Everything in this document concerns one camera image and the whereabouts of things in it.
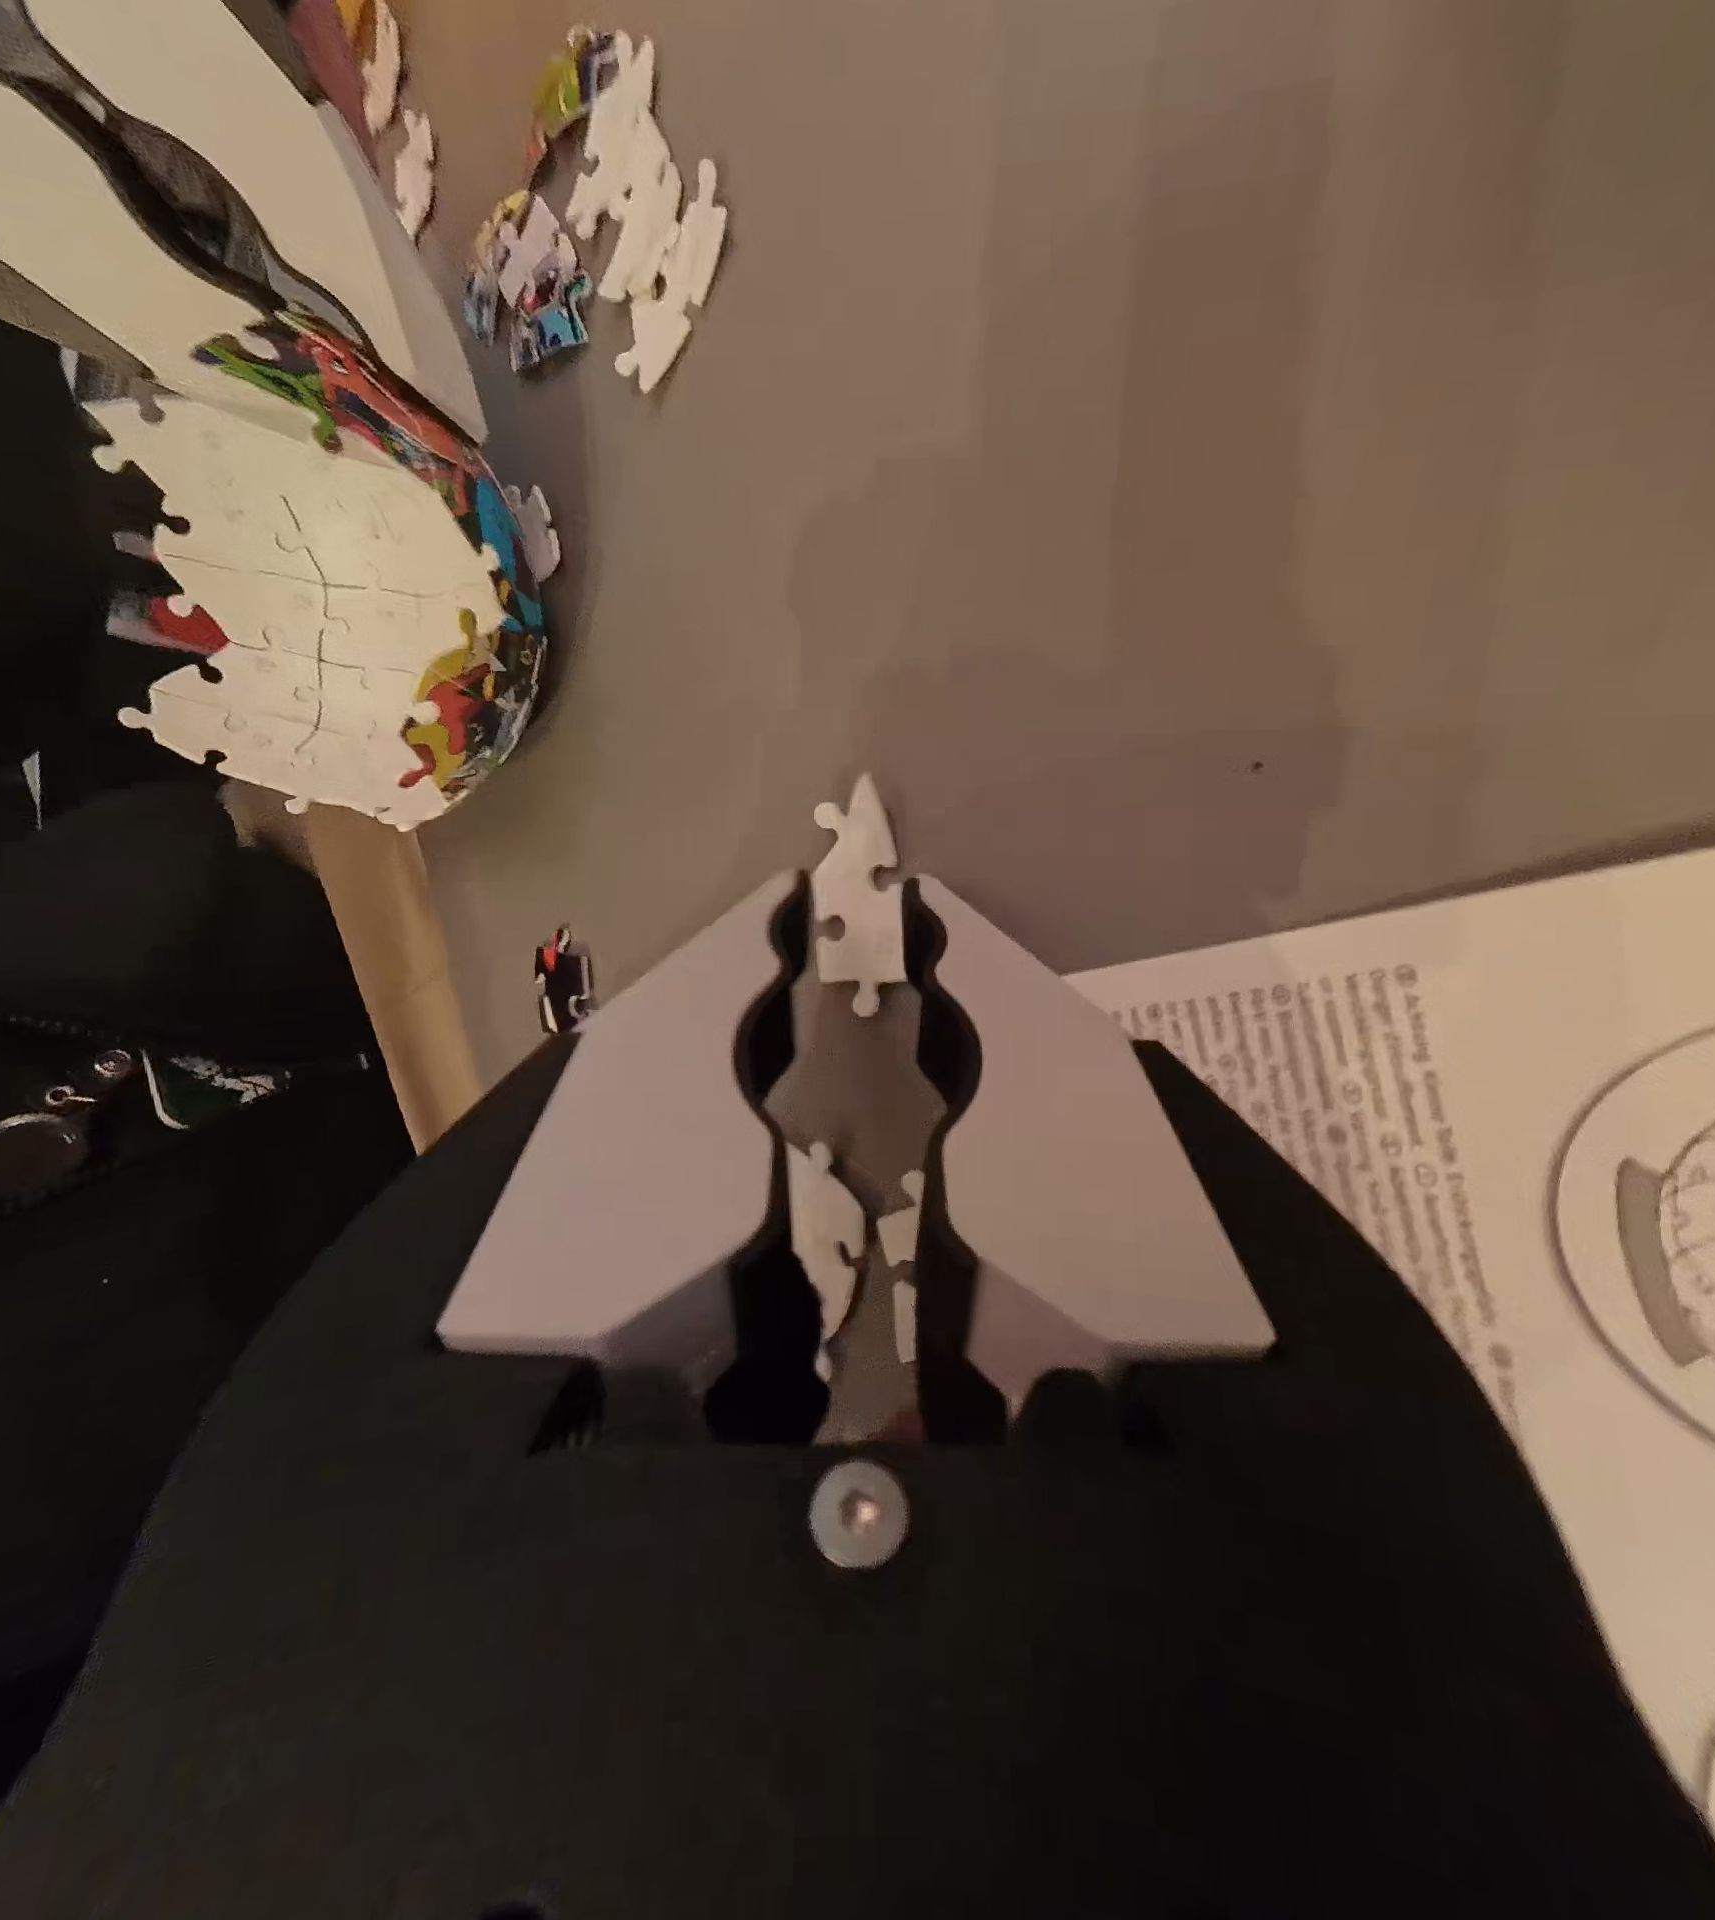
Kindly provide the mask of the person's black jacket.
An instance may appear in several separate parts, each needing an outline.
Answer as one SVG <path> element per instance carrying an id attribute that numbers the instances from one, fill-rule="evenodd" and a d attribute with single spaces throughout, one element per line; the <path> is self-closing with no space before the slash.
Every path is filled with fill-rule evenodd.
<path id="1" fill-rule="evenodd" d="M 413 1157 L 321 884 L 214 789 L 105 793 L 0 845 L 0 1117 L 105 1047 L 138 1070 L 92 1161 L 0 1199 L 0 1801 L 203 1407 Z M 170 1133 L 144 1049 L 372 1070 Z"/>

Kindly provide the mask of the heap of loose puzzle pieces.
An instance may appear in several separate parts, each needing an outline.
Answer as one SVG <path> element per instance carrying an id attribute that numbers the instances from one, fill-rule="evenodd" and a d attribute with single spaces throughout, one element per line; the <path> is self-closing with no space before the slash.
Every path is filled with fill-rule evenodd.
<path id="1" fill-rule="evenodd" d="M 730 211 L 702 160 L 684 183 L 656 107 L 656 49 L 575 25 L 534 86 L 526 174 L 494 204 L 460 276 L 463 333 L 519 376 L 588 348 L 590 307 L 631 314 L 615 373 L 650 393 L 691 337 Z"/>

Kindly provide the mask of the puzzle instruction leaflet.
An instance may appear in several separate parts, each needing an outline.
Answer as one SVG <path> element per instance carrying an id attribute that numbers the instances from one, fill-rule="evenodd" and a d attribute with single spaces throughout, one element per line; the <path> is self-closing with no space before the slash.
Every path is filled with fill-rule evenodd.
<path id="1" fill-rule="evenodd" d="M 1424 1301 L 1715 1832 L 1715 847 L 1071 982 Z"/>

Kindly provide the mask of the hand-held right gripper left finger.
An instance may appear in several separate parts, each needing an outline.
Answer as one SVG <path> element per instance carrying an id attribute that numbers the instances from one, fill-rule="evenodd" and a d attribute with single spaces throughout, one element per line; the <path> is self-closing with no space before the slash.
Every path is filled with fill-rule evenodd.
<path id="1" fill-rule="evenodd" d="M 440 1312 L 449 1352 L 667 1374 L 726 1442 L 819 1433 L 823 1307 L 767 1113 L 808 924 L 778 870 L 541 1047 L 557 1076 Z"/>

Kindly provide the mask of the black red puzzle piece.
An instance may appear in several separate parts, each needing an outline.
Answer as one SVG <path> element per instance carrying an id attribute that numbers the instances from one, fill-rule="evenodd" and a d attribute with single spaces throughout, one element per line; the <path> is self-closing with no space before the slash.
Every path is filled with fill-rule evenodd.
<path id="1" fill-rule="evenodd" d="M 543 1035 L 570 1035 L 595 1013 L 595 966 L 570 924 L 534 950 L 534 991 Z"/>

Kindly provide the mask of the partly built puzzle ball shell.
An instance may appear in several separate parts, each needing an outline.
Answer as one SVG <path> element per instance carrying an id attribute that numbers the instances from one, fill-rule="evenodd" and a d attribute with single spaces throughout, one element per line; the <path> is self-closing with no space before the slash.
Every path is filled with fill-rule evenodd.
<path id="1" fill-rule="evenodd" d="M 452 812 L 541 704 L 550 500 L 305 309 L 198 343 L 195 367 L 244 404 L 81 404 L 94 459 L 160 493 L 153 620 L 194 654 L 120 719 L 293 812 Z"/>

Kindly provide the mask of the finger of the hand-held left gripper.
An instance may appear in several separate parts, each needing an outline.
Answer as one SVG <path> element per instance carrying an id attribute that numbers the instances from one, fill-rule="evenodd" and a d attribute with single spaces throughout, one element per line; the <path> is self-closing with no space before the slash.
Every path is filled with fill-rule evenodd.
<path id="1" fill-rule="evenodd" d="M 273 6 L 29 2 L 39 35 L 237 190 L 270 251 L 336 301 L 377 359 L 468 440 L 487 427 L 457 322 L 354 126 L 297 82 Z"/>
<path id="2" fill-rule="evenodd" d="M 266 244 L 217 160 L 85 82 L 0 79 L 0 265 L 172 392 L 266 365 L 336 313 Z"/>

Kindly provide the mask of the black white patterned card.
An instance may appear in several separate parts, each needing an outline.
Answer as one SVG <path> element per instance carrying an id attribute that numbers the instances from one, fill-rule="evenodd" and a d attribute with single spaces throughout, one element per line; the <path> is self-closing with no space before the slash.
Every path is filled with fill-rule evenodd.
<path id="1" fill-rule="evenodd" d="M 355 1051 L 343 1058 L 302 1062 L 294 1067 L 237 1070 L 198 1053 L 144 1049 L 141 1067 L 156 1123 L 170 1133 L 195 1133 L 274 1096 L 305 1091 L 343 1076 L 360 1076 L 372 1070 L 372 1056 Z"/>

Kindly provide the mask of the person's beige trousers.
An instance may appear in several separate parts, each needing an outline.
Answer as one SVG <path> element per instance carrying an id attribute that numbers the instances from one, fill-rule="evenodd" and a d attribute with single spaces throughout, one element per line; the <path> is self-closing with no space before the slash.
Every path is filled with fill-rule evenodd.
<path id="1" fill-rule="evenodd" d="M 413 834 L 336 806 L 305 814 L 305 845 L 399 1114 L 415 1150 L 427 1154 L 486 1091 L 427 858 Z"/>

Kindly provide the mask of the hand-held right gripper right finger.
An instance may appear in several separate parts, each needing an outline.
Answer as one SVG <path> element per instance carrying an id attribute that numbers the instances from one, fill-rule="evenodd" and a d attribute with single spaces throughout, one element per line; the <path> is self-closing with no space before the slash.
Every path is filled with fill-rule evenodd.
<path id="1" fill-rule="evenodd" d="M 927 1442 L 996 1444 L 1034 1386 L 1251 1360 L 1274 1320 L 1128 1033 L 935 875 L 903 896 L 940 1113 L 916 1247 Z"/>

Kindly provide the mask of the metal badge reel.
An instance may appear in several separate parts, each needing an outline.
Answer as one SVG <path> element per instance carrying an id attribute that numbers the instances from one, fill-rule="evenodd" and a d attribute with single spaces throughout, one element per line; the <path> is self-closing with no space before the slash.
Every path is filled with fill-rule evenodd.
<path id="1" fill-rule="evenodd" d="M 129 1049 L 96 1049 L 2 1114 L 0 1202 L 31 1202 L 81 1174 L 136 1070 Z"/>

